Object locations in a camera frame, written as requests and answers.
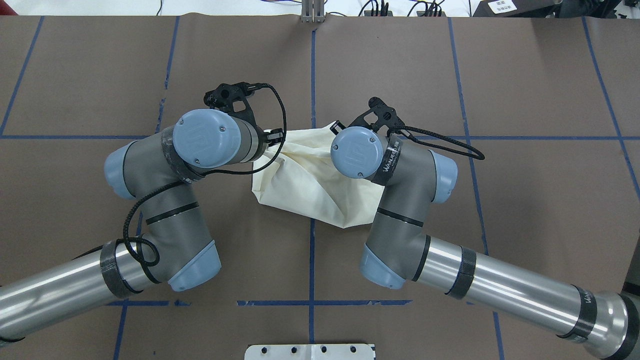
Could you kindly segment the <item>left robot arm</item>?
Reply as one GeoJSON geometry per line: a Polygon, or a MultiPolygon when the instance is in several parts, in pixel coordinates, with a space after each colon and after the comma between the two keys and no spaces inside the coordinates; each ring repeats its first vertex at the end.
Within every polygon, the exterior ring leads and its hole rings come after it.
{"type": "Polygon", "coordinates": [[[136,201],[140,237],[108,241],[75,259],[1,288],[1,346],[99,306],[167,283],[175,292],[211,280],[222,265],[192,185],[223,166],[254,162],[286,129],[218,109],[195,109],[162,132],[115,150],[103,171],[114,193],[136,201]]]}

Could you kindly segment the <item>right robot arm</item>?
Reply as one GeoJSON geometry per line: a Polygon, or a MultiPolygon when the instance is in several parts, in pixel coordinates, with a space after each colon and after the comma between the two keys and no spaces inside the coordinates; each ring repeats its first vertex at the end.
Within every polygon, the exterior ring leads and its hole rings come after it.
{"type": "Polygon", "coordinates": [[[618,292],[593,292],[462,244],[428,234],[433,204],[446,202],[458,177],[450,157],[410,145],[395,130],[330,125],[331,162],[342,175],[382,186],[359,271],[386,289],[407,281],[469,300],[580,344],[601,360],[639,358],[639,249],[618,292]]]}

